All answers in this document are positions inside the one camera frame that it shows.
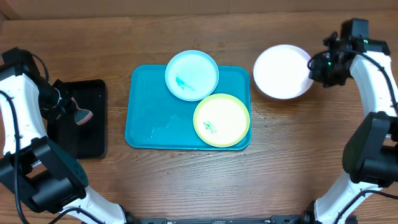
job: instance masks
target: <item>pale yellow plate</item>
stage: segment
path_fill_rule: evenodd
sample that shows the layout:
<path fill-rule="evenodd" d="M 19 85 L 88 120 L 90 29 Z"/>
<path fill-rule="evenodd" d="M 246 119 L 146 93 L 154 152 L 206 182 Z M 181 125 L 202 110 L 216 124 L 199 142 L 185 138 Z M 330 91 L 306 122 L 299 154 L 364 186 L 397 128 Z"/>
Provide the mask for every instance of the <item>pale yellow plate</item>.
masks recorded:
<path fill-rule="evenodd" d="M 193 127 L 199 137 L 214 147 L 230 147 L 249 131 L 250 115 L 236 97 L 219 93 L 202 100 L 193 114 Z"/>

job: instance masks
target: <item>black cable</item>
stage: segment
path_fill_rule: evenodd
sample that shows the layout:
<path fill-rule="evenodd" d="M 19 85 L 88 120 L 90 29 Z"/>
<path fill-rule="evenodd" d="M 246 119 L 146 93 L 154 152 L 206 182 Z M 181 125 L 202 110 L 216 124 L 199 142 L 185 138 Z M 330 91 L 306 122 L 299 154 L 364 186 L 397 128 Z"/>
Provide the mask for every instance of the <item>black cable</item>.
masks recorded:
<path fill-rule="evenodd" d="M 357 194 L 357 196 L 355 196 L 355 198 L 352 199 L 352 201 L 351 201 L 347 206 L 345 206 L 341 212 L 339 212 L 339 214 L 338 214 L 338 216 L 337 216 L 337 219 L 335 220 L 334 224 L 337 224 L 337 223 L 338 223 L 338 221 L 342 218 L 342 216 L 344 215 L 344 213 L 347 212 L 347 210 L 348 210 L 351 206 L 353 206 L 353 204 L 354 204 L 360 197 L 365 197 L 365 194 L 368 194 L 368 193 L 378 194 L 378 195 L 381 195 L 381 196 L 387 197 L 387 198 L 398 199 L 398 196 L 396 196 L 396 195 L 387 194 L 387 193 L 384 193 L 384 192 L 380 192 L 380 191 L 378 191 L 378 190 L 363 190 L 363 191 L 361 191 L 361 193 Z"/>
<path fill-rule="evenodd" d="M 19 151 L 21 148 L 20 136 L 19 136 L 19 128 L 18 128 L 18 120 L 17 120 L 17 111 L 15 110 L 14 103 L 12 102 L 12 98 L 7 95 L 7 93 L 0 90 L 0 94 L 6 97 L 8 103 L 10 104 L 12 120 L 14 121 L 14 132 L 15 132 L 15 154 L 14 154 L 14 194 L 15 194 L 15 203 L 18 211 L 19 218 L 23 222 L 23 224 L 29 224 L 24 216 L 24 212 L 22 211 L 21 201 L 19 200 L 19 178 L 18 178 L 18 170 L 19 170 Z"/>
<path fill-rule="evenodd" d="M 61 219 L 64 215 L 66 215 L 68 212 L 77 212 L 77 213 L 82 213 L 85 216 L 87 216 L 88 218 L 92 219 L 94 222 L 96 222 L 97 224 L 104 224 L 103 222 L 99 221 L 97 218 L 95 218 L 92 214 L 84 211 L 81 208 L 69 208 L 66 209 L 65 211 L 63 211 L 59 216 L 57 216 L 56 218 L 54 218 L 51 222 L 49 222 L 49 224 L 54 224 L 56 223 L 59 219 Z"/>
<path fill-rule="evenodd" d="M 315 54 L 307 63 L 307 67 L 309 70 L 313 70 L 313 68 L 311 67 L 311 63 L 313 62 L 314 59 L 316 59 L 317 57 L 323 55 L 323 54 L 331 54 L 331 53 L 338 53 L 338 52 L 348 52 L 348 53 L 352 53 L 352 54 L 356 54 L 356 55 L 360 55 L 364 58 L 366 58 L 367 60 L 369 60 L 370 62 L 372 62 L 372 64 L 374 64 L 379 70 L 380 72 L 383 74 L 384 78 L 386 79 L 387 82 L 387 86 L 388 86 L 388 90 L 390 92 L 390 97 L 391 97 L 391 101 L 392 101 L 392 106 L 394 107 L 394 110 L 396 111 L 396 114 L 398 115 L 398 104 L 397 104 L 397 100 L 396 100 L 396 96 L 394 94 L 394 89 L 392 88 L 392 84 L 391 84 L 391 80 L 388 77 L 388 74 L 386 72 L 386 70 L 384 69 L 383 66 L 381 66 L 377 61 L 375 61 L 373 58 L 367 56 L 366 54 L 362 53 L 362 52 L 358 52 L 356 50 L 348 50 L 348 49 L 336 49 L 336 50 L 325 50 L 322 51 L 320 53 Z"/>
<path fill-rule="evenodd" d="M 44 73 L 45 73 L 45 81 L 49 81 L 50 80 L 50 75 L 49 75 L 49 71 L 47 70 L 47 67 L 45 66 L 44 62 L 42 59 L 39 58 L 39 56 L 37 56 L 36 54 L 32 54 L 33 57 L 37 58 L 37 60 L 39 60 L 44 68 Z"/>

